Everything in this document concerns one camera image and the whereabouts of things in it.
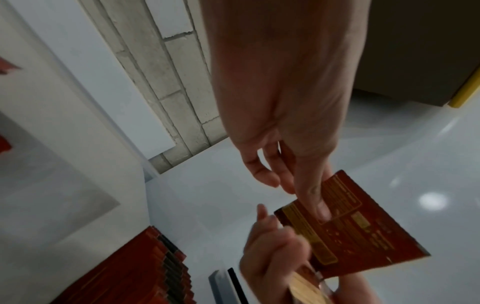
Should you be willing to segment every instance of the white brick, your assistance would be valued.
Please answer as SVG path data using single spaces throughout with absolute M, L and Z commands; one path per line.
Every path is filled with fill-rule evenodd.
M 106 16 L 105 12 L 101 12 L 102 9 L 99 7 L 100 3 L 98 3 L 98 0 L 80 0 L 80 2 L 111 50 L 114 53 L 123 51 L 122 42 L 115 29 L 107 21 L 108 16 Z
M 202 127 L 205 131 L 206 136 L 208 137 L 208 140 L 212 145 L 220 142 L 228 136 L 220 117 L 214 118 L 209 122 L 204 123 Z
M 195 113 L 188 105 L 183 94 L 174 94 L 160 102 L 193 155 L 200 153 L 210 146 L 207 137 L 202 132 L 200 123 L 195 117 Z
M 158 98 L 180 89 L 150 12 L 142 1 L 101 0 Z
M 165 160 L 165 157 L 162 154 L 150 159 L 150 163 L 160 174 L 172 168 L 172 165 Z
M 200 122 L 217 117 L 210 76 L 195 36 L 186 35 L 165 44 Z
M 137 70 L 135 64 L 133 63 L 130 56 L 126 53 L 117 54 L 117 59 L 120 61 L 123 68 L 126 70 L 126 73 L 130 76 L 131 80 L 135 83 L 136 87 L 143 94 L 143 97 L 147 101 L 150 108 L 155 112 L 155 114 L 160 118 L 161 122 L 165 126 L 166 130 L 170 133 L 173 141 L 175 141 L 175 147 L 165 151 L 163 154 L 165 158 L 173 165 L 176 166 L 181 162 L 189 159 L 192 154 L 185 145 L 185 142 L 179 135 L 177 129 L 172 123 L 170 117 L 167 115 L 165 110 L 160 106 L 155 94 L 152 92 L 149 84 L 145 78 Z
M 163 38 L 194 30 L 183 0 L 146 0 L 146 5 Z
M 191 18 L 193 20 L 193 27 L 196 30 L 198 35 L 198 40 L 200 40 L 201 50 L 205 56 L 206 65 L 208 69 L 212 71 L 211 67 L 211 56 L 210 56 L 210 46 L 207 39 L 207 32 L 205 30 L 204 18 L 202 16 L 202 10 L 200 8 L 199 0 L 187 0 L 188 8 L 190 9 Z

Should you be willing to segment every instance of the yellow edge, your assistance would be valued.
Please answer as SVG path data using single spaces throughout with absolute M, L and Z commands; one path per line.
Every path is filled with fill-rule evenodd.
M 452 108 L 459 108 L 480 88 L 480 68 L 460 88 L 457 94 L 448 103 Z

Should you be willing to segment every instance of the red packet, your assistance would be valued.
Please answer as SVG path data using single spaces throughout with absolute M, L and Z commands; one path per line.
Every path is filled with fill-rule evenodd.
M 332 220 L 321 224 L 298 201 L 275 211 L 311 244 L 310 263 L 324 278 L 430 256 L 344 171 L 322 183 Z

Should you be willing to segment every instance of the stack of red packets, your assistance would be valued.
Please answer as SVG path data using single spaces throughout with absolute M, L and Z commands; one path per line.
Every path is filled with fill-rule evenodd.
M 160 231 L 148 227 L 52 304 L 195 304 L 185 258 Z

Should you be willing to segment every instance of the brown cabinet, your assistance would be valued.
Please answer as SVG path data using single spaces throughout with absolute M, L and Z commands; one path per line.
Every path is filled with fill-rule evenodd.
M 442 106 L 480 65 L 480 0 L 373 0 L 354 87 Z

